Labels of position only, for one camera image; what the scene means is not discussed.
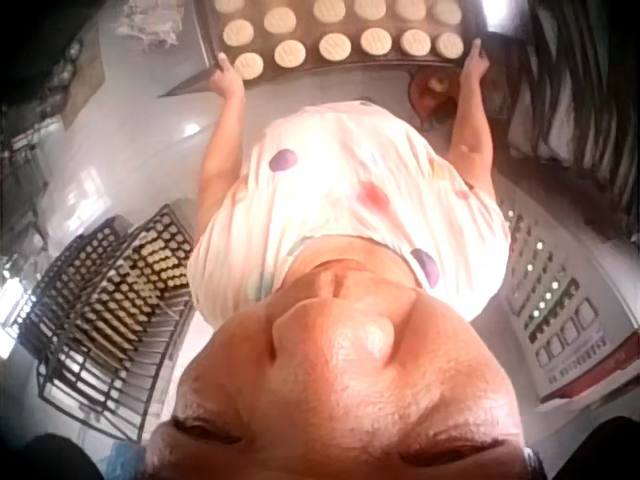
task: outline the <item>round cookie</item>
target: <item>round cookie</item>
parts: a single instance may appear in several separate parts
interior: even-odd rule
[[[353,10],[358,17],[364,20],[380,20],[387,13],[387,2],[385,0],[355,0]]]
[[[436,39],[436,50],[444,58],[455,60],[464,53],[464,43],[457,33],[446,32]]]
[[[247,52],[236,58],[236,61],[233,62],[233,68],[243,80],[253,80],[262,74],[264,61],[257,53]]]
[[[382,28],[365,30],[360,37],[360,46],[369,55],[384,55],[391,50],[391,35]]]
[[[313,16],[322,23],[336,23],[347,13],[344,0],[316,0],[313,4]]]
[[[318,45],[320,55],[330,62],[340,62],[351,53],[351,42],[342,33],[328,33]]]
[[[231,20],[222,31],[222,39],[230,47],[240,47],[251,43],[253,26],[242,18]]]
[[[264,28],[276,35],[293,32],[296,28],[296,14],[287,7],[272,8],[264,17]]]
[[[462,10],[452,0],[438,0],[432,11],[435,19],[445,25],[459,25],[462,21]]]
[[[403,20],[422,20],[427,16],[425,0],[396,0],[396,13]]]
[[[400,48],[407,55],[422,57],[431,50],[431,39],[422,30],[412,28],[404,32],[400,37]]]
[[[216,0],[214,5],[220,13],[233,13],[244,7],[244,0]]]
[[[273,58],[282,68],[295,68],[304,62],[307,51],[297,40],[285,40],[276,47]]]

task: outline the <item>tray of cookies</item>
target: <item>tray of cookies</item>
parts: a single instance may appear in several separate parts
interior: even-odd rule
[[[224,52],[248,87],[347,65],[452,65],[468,0],[196,0],[212,63]]]

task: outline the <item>neck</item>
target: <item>neck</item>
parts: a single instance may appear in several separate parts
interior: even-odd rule
[[[369,272],[407,287],[418,282],[407,262],[391,249],[361,237],[326,236],[307,243],[287,271],[282,282],[287,286],[319,265],[352,261]]]

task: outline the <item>hair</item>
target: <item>hair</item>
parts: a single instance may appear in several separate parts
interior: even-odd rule
[[[524,449],[524,458],[527,462],[527,470],[529,475],[527,480],[548,480],[547,472],[544,469],[542,458],[538,452],[530,448]],[[162,472],[140,472],[136,475],[135,480],[177,480],[166,477]]]

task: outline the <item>tiled floor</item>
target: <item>tiled floor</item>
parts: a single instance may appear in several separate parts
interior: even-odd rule
[[[198,167],[220,107],[213,94],[157,98],[173,86],[167,84],[162,70],[180,65],[172,65],[169,51],[144,52],[129,39],[116,36],[113,24],[118,5],[110,2],[98,17],[105,84],[68,131],[57,125],[41,147],[50,184],[40,215],[54,253],[114,213],[137,223],[163,203],[195,198]],[[412,119],[407,81],[407,74],[399,71],[351,70],[257,88],[248,92],[245,145],[251,145],[272,120],[309,104],[368,96],[392,113]],[[578,426],[566,432],[579,441],[589,422],[573,412],[535,411],[532,379],[497,302],[476,320],[476,328],[514,380],[529,443],[544,445],[546,438],[574,417]],[[187,345],[181,358],[195,355],[201,342],[196,338],[187,340]],[[57,414],[37,399],[26,402],[39,409],[38,418],[44,424],[45,417],[52,419],[39,430],[63,428]],[[80,436],[77,428],[76,433],[72,431],[70,436]],[[106,453],[109,442],[97,434],[83,435],[83,445],[94,458]]]

